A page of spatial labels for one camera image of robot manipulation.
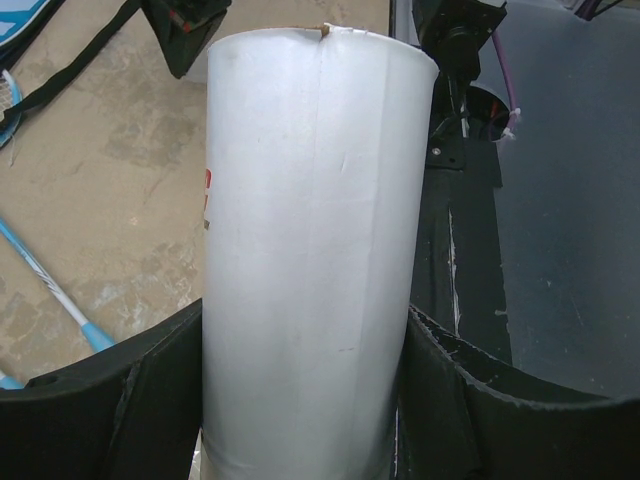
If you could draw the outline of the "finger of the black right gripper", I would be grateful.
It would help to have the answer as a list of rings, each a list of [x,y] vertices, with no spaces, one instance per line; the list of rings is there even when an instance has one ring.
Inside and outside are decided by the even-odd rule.
[[[231,0],[143,0],[170,73],[182,78],[219,29]]]

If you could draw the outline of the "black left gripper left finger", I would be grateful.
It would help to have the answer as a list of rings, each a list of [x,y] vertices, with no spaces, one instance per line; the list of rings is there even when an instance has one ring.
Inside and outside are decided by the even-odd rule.
[[[202,422],[202,303],[1,393],[4,479],[186,479]]]

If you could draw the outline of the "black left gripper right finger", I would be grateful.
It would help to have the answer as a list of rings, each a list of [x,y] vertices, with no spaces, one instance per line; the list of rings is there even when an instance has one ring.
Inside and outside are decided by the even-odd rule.
[[[397,461],[400,479],[636,479],[639,401],[528,375],[411,308]]]

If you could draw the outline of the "white shuttlecock tube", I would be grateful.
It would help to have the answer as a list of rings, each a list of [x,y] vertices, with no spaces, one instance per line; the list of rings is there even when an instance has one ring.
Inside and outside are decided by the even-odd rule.
[[[205,478],[389,477],[438,73],[333,25],[209,48]]]

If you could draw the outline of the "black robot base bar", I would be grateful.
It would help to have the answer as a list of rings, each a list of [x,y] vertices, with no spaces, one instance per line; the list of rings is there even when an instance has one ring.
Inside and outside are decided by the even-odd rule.
[[[494,126],[508,107],[474,86],[480,50],[506,16],[503,1],[393,1],[389,34],[431,56],[434,87],[411,290],[444,329],[512,361],[495,192]]]

